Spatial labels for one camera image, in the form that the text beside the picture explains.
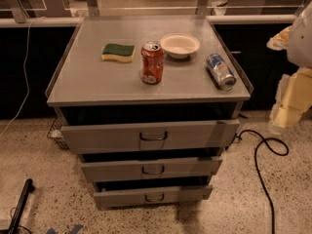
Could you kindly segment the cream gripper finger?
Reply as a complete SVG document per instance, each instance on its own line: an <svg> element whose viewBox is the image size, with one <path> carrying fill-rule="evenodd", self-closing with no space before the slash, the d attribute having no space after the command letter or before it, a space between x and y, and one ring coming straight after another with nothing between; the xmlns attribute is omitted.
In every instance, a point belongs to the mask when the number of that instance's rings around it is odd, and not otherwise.
<svg viewBox="0 0 312 234"><path fill-rule="evenodd" d="M312 69L300 67L293 75L284 74L275 99L268 130L280 135L295 126L312 106Z"/></svg>
<svg viewBox="0 0 312 234"><path fill-rule="evenodd" d="M290 26L284 28L282 31L277 33L275 36L271 37L267 42L266 46L274 51L282 51L288 47L289 43L289 35L290 30L292 28Z"/></svg>

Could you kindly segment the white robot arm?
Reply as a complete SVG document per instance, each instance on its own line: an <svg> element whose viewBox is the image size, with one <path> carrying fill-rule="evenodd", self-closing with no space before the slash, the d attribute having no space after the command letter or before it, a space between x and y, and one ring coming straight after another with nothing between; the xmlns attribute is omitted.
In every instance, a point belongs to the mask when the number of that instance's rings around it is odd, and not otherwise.
<svg viewBox="0 0 312 234"><path fill-rule="evenodd" d="M312 106L312 2L291 26L271 38L267 46L273 50L285 49L288 61L298 66L292 76L282 76L270 113L268 129L280 135L295 126Z"/></svg>

